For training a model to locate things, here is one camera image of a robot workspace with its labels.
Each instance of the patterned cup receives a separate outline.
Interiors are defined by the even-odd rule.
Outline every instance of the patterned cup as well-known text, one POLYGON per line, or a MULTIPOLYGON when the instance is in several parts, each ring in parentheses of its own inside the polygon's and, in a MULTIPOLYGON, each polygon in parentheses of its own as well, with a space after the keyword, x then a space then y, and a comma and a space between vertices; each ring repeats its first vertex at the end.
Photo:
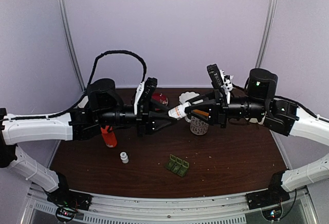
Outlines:
POLYGON ((193 134, 204 135, 207 133, 208 127, 209 125, 206 122, 194 116, 191 117, 190 130, 193 134))

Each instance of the orange bottle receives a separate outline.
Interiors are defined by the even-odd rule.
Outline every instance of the orange bottle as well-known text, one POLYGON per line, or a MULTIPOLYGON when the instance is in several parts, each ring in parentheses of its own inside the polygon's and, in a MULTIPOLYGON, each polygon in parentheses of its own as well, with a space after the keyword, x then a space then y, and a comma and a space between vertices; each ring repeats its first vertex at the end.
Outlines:
POLYGON ((105 128, 101 128, 102 136, 107 147, 114 148, 117 146, 117 138, 115 137, 113 128, 107 125, 105 128))

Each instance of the small white bottle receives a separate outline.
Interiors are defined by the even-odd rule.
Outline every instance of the small white bottle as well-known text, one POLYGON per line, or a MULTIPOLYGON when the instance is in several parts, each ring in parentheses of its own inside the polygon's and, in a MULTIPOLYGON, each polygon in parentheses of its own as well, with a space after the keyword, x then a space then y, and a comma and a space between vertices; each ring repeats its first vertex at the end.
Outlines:
POLYGON ((120 153, 120 158, 122 160, 122 163, 126 164, 129 162, 128 155, 126 152, 121 152, 120 153))

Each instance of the table surface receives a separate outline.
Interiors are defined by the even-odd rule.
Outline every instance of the table surface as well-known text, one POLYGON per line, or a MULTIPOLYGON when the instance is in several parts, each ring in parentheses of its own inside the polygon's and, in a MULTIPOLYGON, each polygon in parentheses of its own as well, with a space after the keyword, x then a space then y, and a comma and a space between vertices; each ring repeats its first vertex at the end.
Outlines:
MULTIPOLYGON (((206 89, 157 89, 170 106, 185 91, 206 89)), ((119 89, 129 103, 133 89, 119 89)), ((51 169, 67 177, 71 189, 123 197, 183 198, 234 194, 267 188, 273 173, 285 170, 281 154, 265 127, 210 126, 203 136, 180 120, 154 135, 137 137, 136 129, 115 131, 118 145, 106 147, 102 136, 88 141, 61 142, 51 169), (123 164, 120 153, 127 152, 123 164), (173 154, 190 163, 183 178, 165 169, 173 154)))

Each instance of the vertical metal pole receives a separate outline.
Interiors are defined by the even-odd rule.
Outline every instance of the vertical metal pole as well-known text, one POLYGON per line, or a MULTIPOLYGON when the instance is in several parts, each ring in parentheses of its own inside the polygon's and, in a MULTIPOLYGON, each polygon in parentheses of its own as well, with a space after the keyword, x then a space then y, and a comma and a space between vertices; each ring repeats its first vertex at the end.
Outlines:
POLYGON ((60 6, 60 11, 61 11, 61 16, 62 16, 62 23, 63 23, 63 26, 64 26, 64 32, 65 32, 66 44, 67 44, 67 48, 68 48, 70 58, 71 58, 71 61, 72 61, 73 69, 74 69, 74 72, 75 72, 76 77, 78 79, 81 91, 84 91, 85 90, 85 85, 83 83, 83 78, 82 78, 82 74, 81 74, 80 67, 79 67, 79 64, 78 64, 77 55, 76 55, 76 52, 75 52, 74 46, 73 46, 71 32, 70 32, 70 28, 69 28, 69 25, 68 25, 65 2, 64 2, 64 0, 58 0, 58 4, 60 6))
POLYGON ((269 34, 271 31, 273 19, 274 19, 274 14, 276 12, 277 8, 277 2, 278 0, 269 0, 268 3, 268 11, 267 11, 267 17, 266 17, 266 22, 265 22, 265 28, 264 28, 264 33, 263 33, 263 38, 261 42, 261 47, 259 49, 258 53, 258 58, 256 62, 256 68, 260 68, 262 66, 263 58, 265 55, 268 39, 269 39, 269 34))

